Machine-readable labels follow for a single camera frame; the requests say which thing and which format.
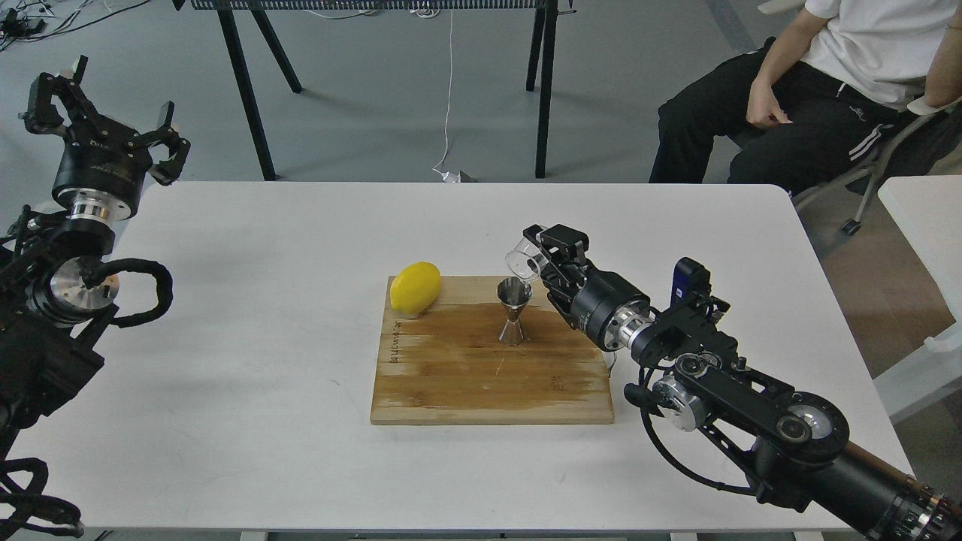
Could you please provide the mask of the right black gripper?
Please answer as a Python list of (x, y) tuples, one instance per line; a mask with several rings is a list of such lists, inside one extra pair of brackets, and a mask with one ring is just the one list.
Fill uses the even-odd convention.
[(587, 234), (566, 225), (532, 225), (522, 236), (522, 280), (552, 280), (553, 307), (599, 349), (629, 347), (652, 324), (648, 295), (621, 275), (592, 266)]

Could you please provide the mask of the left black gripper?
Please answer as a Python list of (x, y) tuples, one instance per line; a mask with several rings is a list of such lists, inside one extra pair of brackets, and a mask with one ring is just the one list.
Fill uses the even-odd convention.
[[(116, 200), (118, 219), (128, 219), (140, 209), (147, 172), (163, 186), (178, 181), (190, 142), (173, 126), (172, 101), (162, 104), (158, 126), (141, 134), (140, 147), (128, 145), (134, 137), (130, 128), (110, 128), (104, 137), (101, 116), (81, 89), (88, 61), (79, 55), (68, 71), (39, 74), (20, 119), (28, 133), (52, 134), (65, 142), (51, 192), (55, 202), (68, 208), (79, 192), (103, 192)], [(168, 157), (153, 164), (149, 148), (157, 145), (168, 148)]]

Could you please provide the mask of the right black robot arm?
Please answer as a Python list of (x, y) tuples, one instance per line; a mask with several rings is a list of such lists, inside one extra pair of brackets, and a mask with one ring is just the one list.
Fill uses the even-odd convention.
[[(625, 400), (640, 411), (652, 444), (674, 469), (710, 488), (803, 512), (820, 507), (870, 540), (958, 540), (960, 507), (851, 442), (849, 423), (830, 401), (765, 373), (739, 356), (717, 329), (729, 304), (712, 294), (710, 271), (682, 258), (670, 305), (586, 255), (590, 240), (564, 225), (532, 225), (508, 252), (519, 280), (542, 281), (550, 304), (602, 352), (624, 350), (639, 365)], [(674, 458), (652, 417), (704, 435), (746, 477), (735, 486), (698, 475)]]

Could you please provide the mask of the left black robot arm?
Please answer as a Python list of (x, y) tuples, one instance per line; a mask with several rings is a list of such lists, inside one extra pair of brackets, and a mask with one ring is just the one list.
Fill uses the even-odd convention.
[(24, 206), (2, 238), (1, 424), (2, 538), (19, 530), (82, 537), (81, 511), (45, 495), (48, 466), (13, 459), (11, 446), (41, 416), (75, 398), (103, 368), (94, 346), (109, 326), (134, 328), (161, 318), (173, 302), (173, 280), (158, 261), (107, 260), (113, 224), (138, 208), (147, 176), (171, 185), (190, 143), (164, 103), (148, 132), (99, 113), (81, 88), (86, 56), (69, 71), (41, 73), (22, 120), (33, 134), (63, 139), (52, 188), (61, 211)]

